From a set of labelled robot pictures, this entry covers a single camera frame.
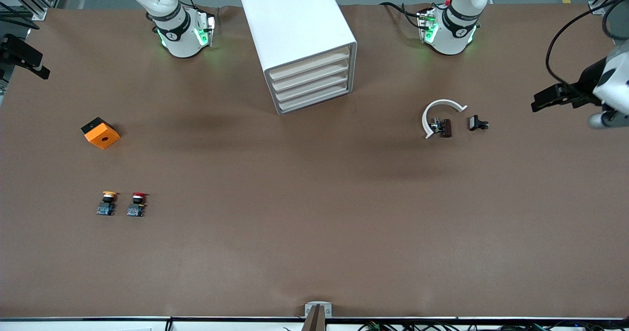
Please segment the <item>electronic component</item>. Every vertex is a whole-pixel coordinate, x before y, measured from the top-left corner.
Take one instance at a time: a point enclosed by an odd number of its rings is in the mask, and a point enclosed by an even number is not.
[[[467,105],[461,106],[454,100],[440,99],[440,100],[433,101],[426,107],[426,109],[424,109],[424,113],[422,114],[422,127],[424,128],[424,132],[426,132],[426,139],[429,139],[430,136],[433,136],[433,134],[436,133],[435,130],[441,131],[439,132],[441,137],[451,137],[452,124],[450,123],[449,120],[439,121],[438,118],[435,118],[433,123],[429,123],[429,119],[428,119],[429,110],[435,105],[448,105],[449,107],[455,108],[458,112],[461,112],[467,109]]]
[[[0,45],[0,62],[23,67],[43,80],[50,76],[50,70],[43,66],[43,55],[31,45],[13,34],[6,34]]]
[[[83,134],[89,143],[92,143],[101,149],[109,147],[115,141],[120,139],[118,132],[116,132],[110,124],[106,123],[99,117],[81,127],[81,131],[83,131]]]
[[[146,194],[140,192],[134,192],[132,197],[132,204],[129,204],[129,208],[126,210],[126,215],[131,217],[144,216],[144,199]]]
[[[452,122],[450,119],[443,119],[440,121],[438,117],[433,119],[430,124],[432,130],[439,135],[439,137],[450,138],[452,137]]]
[[[489,128],[489,121],[481,121],[478,119],[478,115],[470,117],[469,120],[469,129],[470,131],[474,131],[477,129],[487,130]]]
[[[101,216],[111,216],[114,214],[114,208],[116,208],[116,193],[115,192],[103,192],[103,201],[98,204],[98,210],[96,213]]]

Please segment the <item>green led light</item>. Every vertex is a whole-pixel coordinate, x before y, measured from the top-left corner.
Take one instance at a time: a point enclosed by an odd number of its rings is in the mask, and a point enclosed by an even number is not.
[[[470,42],[472,42],[472,38],[474,38],[474,32],[476,31],[476,27],[474,27],[474,29],[472,29],[472,31],[470,31],[470,38],[467,40],[467,43],[469,44]]]
[[[197,36],[197,39],[199,40],[199,44],[201,44],[201,46],[207,45],[207,33],[205,31],[195,29],[195,35]]]
[[[162,40],[162,46],[167,47],[166,42],[164,41],[164,37],[162,36],[162,33],[159,31],[159,29],[157,29],[157,35],[159,35],[160,40]]]
[[[427,43],[431,43],[434,40],[434,35],[436,34],[436,31],[439,30],[439,24],[434,23],[430,29],[428,31],[426,31],[426,42]]]

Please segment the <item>orange block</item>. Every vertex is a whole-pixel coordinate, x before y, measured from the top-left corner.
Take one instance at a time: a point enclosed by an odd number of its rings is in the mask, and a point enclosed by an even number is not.
[[[101,149],[107,148],[120,139],[120,135],[108,123],[97,117],[81,128],[85,138]]]

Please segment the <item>black electrical component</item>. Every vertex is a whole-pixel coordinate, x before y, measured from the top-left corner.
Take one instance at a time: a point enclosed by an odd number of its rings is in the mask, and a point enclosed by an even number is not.
[[[440,137],[452,137],[452,121],[450,121],[449,118],[445,118],[441,121],[436,117],[433,119],[433,123],[430,124],[430,127]]]
[[[6,34],[0,44],[0,62],[28,69],[43,80],[50,76],[50,70],[41,64],[43,55],[31,45],[13,34]]]
[[[129,204],[126,215],[131,217],[144,216],[144,199],[146,199],[146,194],[134,192],[132,197],[132,204]]]
[[[103,192],[103,201],[98,204],[96,213],[101,216],[111,216],[114,214],[114,208],[116,208],[116,193],[115,192]]]
[[[489,128],[489,121],[481,121],[478,119],[478,115],[470,117],[469,129],[474,131],[480,128],[481,130],[487,130]]]

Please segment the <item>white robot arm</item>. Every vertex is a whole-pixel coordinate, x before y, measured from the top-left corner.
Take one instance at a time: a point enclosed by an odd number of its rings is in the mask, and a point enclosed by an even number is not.
[[[191,57],[211,46],[214,16],[179,0],[137,0],[157,26],[162,45],[177,57]]]
[[[420,39],[445,55],[456,55],[472,42],[476,22],[488,0],[450,0],[418,15]]]
[[[588,119],[591,128],[629,126],[629,42],[586,68],[577,82],[551,85],[535,94],[531,108],[537,112],[553,105],[579,108],[589,103],[602,107]]]

